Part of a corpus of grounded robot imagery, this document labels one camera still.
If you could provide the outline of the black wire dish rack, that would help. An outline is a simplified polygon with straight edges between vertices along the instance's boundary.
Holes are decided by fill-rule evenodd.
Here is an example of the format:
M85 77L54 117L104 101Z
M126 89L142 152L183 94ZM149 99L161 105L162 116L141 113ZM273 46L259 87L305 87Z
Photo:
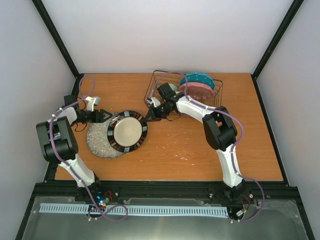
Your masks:
M209 106L220 106L222 103L222 95L223 95L223 81L220 79L214 79L211 76L209 76L206 73L203 72L190 72L186 73L187 75L202 75L205 76L206 78L210 79L210 82L213 82L213 84L210 84L212 94L211 96L206 96L203 93L200 98L197 100L198 102L201 102L203 104L209 105ZM164 70L154 70L148 85L148 88L146 90L145 96L144 96L144 103L145 105L149 108L151 106L150 102L148 101L148 98L150 94L153 91L153 97L157 98L160 103L163 101L160 100L160 95L159 92L157 91L157 88L160 87L161 85L168 83L168 84L173 84L177 88L179 88L181 85L185 84L186 81L184 80L183 76L179 74L178 72L169 72L169 71L164 71Z

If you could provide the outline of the black rimmed cream plate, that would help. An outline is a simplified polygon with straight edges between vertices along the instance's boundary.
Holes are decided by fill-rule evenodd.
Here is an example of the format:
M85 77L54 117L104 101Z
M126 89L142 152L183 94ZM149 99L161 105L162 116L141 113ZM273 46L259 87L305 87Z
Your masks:
M142 146L147 138L148 125L139 112L126 110L114 117L107 128L107 140L118 152L129 153Z

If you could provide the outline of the pink plate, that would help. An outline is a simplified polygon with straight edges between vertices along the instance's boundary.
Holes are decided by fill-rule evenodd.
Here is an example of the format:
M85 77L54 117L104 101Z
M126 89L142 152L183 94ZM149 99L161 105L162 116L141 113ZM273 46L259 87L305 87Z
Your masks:
M214 90L209 85L206 85L201 82L183 83L179 87L179 91L185 92L185 90L186 90L186 94L189 97L197 101L208 100L215 96Z

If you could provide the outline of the blue dotted plate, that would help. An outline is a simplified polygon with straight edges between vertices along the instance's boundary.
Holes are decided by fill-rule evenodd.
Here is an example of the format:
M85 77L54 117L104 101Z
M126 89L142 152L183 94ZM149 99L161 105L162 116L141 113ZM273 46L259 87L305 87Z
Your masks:
M202 87L206 89L214 90L216 84L211 76L203 72L190 72L185 75L180 80L180 89L183 89L187 86L189 87Z

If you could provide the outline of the green ceramic bowl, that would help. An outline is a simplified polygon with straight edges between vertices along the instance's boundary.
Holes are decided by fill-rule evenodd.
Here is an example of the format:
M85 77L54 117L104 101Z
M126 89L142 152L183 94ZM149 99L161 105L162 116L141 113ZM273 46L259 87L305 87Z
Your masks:
M174 85L174 84L172 84L172 83L169 83L168 85L169 85L169 87L170 87L170 91L171 91L171 92L179 93L179 88L178 88L176 85Z

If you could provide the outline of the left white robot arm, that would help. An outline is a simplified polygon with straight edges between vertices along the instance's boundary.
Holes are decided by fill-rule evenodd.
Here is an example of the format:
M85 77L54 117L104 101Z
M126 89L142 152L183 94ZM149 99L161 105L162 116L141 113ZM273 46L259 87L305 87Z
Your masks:
M109 120L111 113L95 109L100 100L98 96L78 99L74 95L67 95L64 97L65 105L60 107L51 119L36 125L44 159L64 168L76 181L79 191L95 202L104 200L106 194L97 175L79 156L72 126L78 123L100 124Z

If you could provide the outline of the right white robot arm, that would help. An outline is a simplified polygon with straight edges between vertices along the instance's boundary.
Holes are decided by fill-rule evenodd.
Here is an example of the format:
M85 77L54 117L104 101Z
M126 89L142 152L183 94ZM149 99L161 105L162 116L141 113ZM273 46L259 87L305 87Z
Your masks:
M205 105L185 92L174 91L168 83L157 88L162 100L150 91L145 98L149 108L146 115L148 122L166 119L170 113L184 114L202 123L208 145L216 150L222 169L222 180L226 185L225 197L235 201L244 191L244 179L241 175L237 154L236 136L238 135L232 116L224 106L212 107Z

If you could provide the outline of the grey speckled large plate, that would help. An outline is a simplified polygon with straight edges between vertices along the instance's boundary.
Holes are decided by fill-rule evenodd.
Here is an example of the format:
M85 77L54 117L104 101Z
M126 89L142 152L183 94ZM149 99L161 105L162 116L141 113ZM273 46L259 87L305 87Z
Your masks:
M115 150L108 141L107 131L109 123L118 115L112 113L112 117L103 123L92 123L87 130L86 142L90 151L97 157L103 159L115 159L124 155L123 152Z

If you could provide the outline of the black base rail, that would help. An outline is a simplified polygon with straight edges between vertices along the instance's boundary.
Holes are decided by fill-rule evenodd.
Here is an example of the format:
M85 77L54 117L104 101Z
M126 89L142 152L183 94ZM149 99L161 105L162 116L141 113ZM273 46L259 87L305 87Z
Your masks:
M131 198L140 199L194 199L222 206L238 206L240 198L229 200L221 181L101 181L105 192L111 191L113 201L123 203ZM286 185L283 181L262 181L260 187L247 181L243 195L252 195L251 202L293 200L302 202L297 187ZM80 193L73 180L48 180L37 183L31 194L35 197L74 197L77 201L90 202L87 193Z

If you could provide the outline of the left black frame post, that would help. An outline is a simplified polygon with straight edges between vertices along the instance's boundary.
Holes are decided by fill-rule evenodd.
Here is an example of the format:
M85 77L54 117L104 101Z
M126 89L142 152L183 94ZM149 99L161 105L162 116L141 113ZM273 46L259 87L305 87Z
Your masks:
M74 63L74 61L71 58L71 55L69 54L55 24L52 21L52 18L50 17L44 3L42 0L32 0L32 3L34 7L36 8L39 16L41 17L43 23L45 24L47 30L49 31L53 41L55 42L56 46L58 47L62 57L64 58L64 61L66 62L68 68L70 69L72 75L77 78L80 73Z

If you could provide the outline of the black frame post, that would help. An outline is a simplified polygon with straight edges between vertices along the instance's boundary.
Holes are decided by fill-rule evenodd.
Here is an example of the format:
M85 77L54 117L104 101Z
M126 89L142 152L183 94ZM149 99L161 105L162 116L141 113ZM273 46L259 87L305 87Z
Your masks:
M41 17L43 23L45 24L47 30L49 31L53 41L55 42L56 46L58 47L62 57L64 58L64 61L66 62L68 68L70 69L72 75L77 78L80 73L74 63L74 61L71 58L71 55L69 54L55 24L52 21L52 18L50 17L44 3L42 0L32 0L32 3L34 7L36 8L39 16Z
M266 50L264 51L260 61L258 62L255 70L251 74L252 80L256 81L272 56L274 50L278 46L300 7L304 3L304 0L293 0L290 7L288 8L286 14L284 15L281 23L279 24L276 32L274 33L271 41L269 42Z

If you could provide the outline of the right black frame post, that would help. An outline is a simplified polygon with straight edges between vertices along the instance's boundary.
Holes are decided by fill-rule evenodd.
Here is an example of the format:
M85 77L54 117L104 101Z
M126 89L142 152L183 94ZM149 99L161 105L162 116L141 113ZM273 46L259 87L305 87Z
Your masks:
M293 0L290 7L288 8L286 14L284 15L281 23L279 24L276 32L274 33L271 41L269 42L266 50L264 51L260 61L258 62L255 70L251 74L252 80L256 81L272 56L274 50L278 46L300 7L304 3L304 0Z

